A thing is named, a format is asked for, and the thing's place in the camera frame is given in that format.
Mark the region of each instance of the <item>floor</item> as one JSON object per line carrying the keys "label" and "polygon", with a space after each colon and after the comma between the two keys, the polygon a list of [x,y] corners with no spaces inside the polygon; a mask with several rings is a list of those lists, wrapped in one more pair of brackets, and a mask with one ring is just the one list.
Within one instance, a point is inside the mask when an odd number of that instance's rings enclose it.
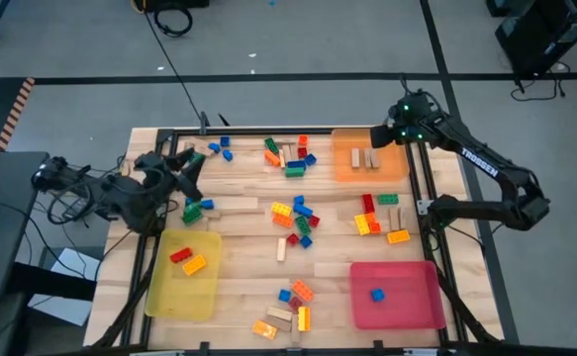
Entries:
{"label": "floor", "polygon": [[[437,74],[421,3],[213,0],[192,10],[188,36],[159,36],[181,75],[203,76],[187,87],[214,123],[221,113],[242,126],[375,124],[398,99],[397,81],[288,74]],[[494,38],[501,20],[488,15],[484,1],[429,4],[449,73],[510,72]],[[132,127],[197,123],[145,18],[127,2],[11,0],[0,35],[0,77],[59,83],[36,85],[10,150],[44,150],[105,169],[125,150]],[[563,59],[577,72],[577,45]],[[255,81],[263,74],[287,75]],[[135,83],[119,79],[138,76]],[[92,77],[109,77],[110,84],[88,84]],[[159,77],[169,82],[157,83]],[[438,76],[430,79],[410,86],[434,93],[445,106]],[[501,229],[495,236],[520,341],[577,347],[577,80],[564,81],[566,98],[517,103],[509,95],[512,81],[470,79],[452,82],[463,122],[534,170],[552,201],[550,215],[531,231]],[[550,92],[551,83],[540,82],[528,94]],[[485,199],[499,197],[494,182],[482,175],[479,181]],[[90,223],[70,225],[68,233],[79,246],[102,248],[107,226],[97,218]],[[52,247],[70,246],[55,226],[44,223],[43,232]],[[37,260],[41,243],[36,237],[33,243]],[[19,258],[27,253],[25,245]],[[34,330],[32,354],[55,340],[67,350],[79,344],[79,329],[47,325]]]}

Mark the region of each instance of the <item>yellow tray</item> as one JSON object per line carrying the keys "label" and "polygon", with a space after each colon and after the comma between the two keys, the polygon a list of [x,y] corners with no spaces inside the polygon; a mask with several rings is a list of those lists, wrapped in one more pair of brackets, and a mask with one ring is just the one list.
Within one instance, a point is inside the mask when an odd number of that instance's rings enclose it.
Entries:
{"label": "yellow tray", "polygon": [[[169,256],[185,247],[191,248],[193,256],[172,263]],[[210,318],[218,289],[221,249],[222,238],[215,232],[165,230],[160,236],[145,313],[192,321]],[[182,266],[200,254],[207,266],[187,276]]]}

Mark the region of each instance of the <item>pink tray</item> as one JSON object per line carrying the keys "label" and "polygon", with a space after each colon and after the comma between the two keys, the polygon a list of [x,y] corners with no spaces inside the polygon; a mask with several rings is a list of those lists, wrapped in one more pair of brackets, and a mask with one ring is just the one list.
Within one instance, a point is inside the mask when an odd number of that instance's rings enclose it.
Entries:
{"label": "pink tray", "polygon": [[[355,262],[349,268],[351,307],[360,329],[439,329],[446,326],[431,262]],[[380,288],[385,300],[373,302]]]}

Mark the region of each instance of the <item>orange tray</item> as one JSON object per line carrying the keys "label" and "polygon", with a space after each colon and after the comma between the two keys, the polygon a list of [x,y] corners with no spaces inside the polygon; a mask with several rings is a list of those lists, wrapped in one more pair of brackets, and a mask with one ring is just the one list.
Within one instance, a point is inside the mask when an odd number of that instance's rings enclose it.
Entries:
{"label": "orange tray", "polygon": [[[376,149],[380,168],[365,167],[363,149],[371,148],[369,129],[336,129],[332,132],[335,174],[338,182],[392,182],[409,176],[404,146],[391,143]],[[351,150],[360,149],[360,167],[351,167]]]}

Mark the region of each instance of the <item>wooden tabletop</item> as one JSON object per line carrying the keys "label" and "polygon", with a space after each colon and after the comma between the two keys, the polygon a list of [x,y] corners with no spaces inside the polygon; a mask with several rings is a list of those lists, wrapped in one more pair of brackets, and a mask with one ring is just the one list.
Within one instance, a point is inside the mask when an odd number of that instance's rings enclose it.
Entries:
{"label": "wooden tabletop", "polygon": [[[139,155],[153,150],[157,130],[133,129],[126,164],[132,166]],[[273,137],[294,141],[297,138]],[[308,169],[303,179],[286,179],[283,171],[264,162],[264,138],[267,136],[232,135],[234,160],[227,162],[221,155],[209,158],[199,180],[200,190],[206,198],[214,200],[220,216],[203,218],[191,228],[215,231],[223,239],[214,316],[205,322],[155,318],[149,348],[197,349],[201,341],[209,341],[211,348],[218,349],[292,346],[289,332],[278,331],[271,341],[253,334],[251,328],[257,319],[264,317],[267,307],[288,309],[277,296],[280,289],[289,289],[296,279],[304,281],[315,293],[309,303],[312,329],[302,332],[301,347],[371,347],[375,339],[383,340],[386,347],[438,345],[435,330],[359,330],[352,320],[347,278],[351,262],[424,260],[409,178],[390,183],[338,183],[334,177],[331,136],[321,134],[310,135],[309,149],[317,156],[317,164]],[[214,136],[202,139],[219,141]],[[416,162],[420,162],[417,152],[415,155]],[[456,155],[435,149],[430,150],[429,156],[438,194],[468,199]],[[422,168],[417,170],[420,182],[424,182]],[[423,183],[421,187],[426,197]],[[389,245],[384,234],[358,235],[353,217],[362,214],[360,196],[365,193],[399,195],[398,207],[407,212],[411,241]],[[307,206],[321,222],[312,233],[313,245],[307,250],[289,247],[286,261],[280,263],[276,260],[277,238],[288,236],[290,230],[272,223],[270,206],[273,202],[290,204],[296,195],[306,197]],[[172,198],[180,201],[182,196],[174,194]],[[389,220],[384,207],[376,204],[376,216],[383,232],[387,232]],[[180,216],[179,211],[169,214],[167,227],[184,228]],[[471,221],[457,221],[453,226],[476,235]],[[113,222],[106,250],[126,232],[122,222]],[[450,229],[446,237],[460,297],[489,332],[502,337],[479,245]],[[127,300],[137,238],[131,234],[103,262],[84,345],[101,337]],[[145,267],[152,247],[151,239]],[[442,304],[449,337],[454,340],[450,306],[443,294]],[[141,302],[135,314],[133,342],[139,342],[143,309]]]}

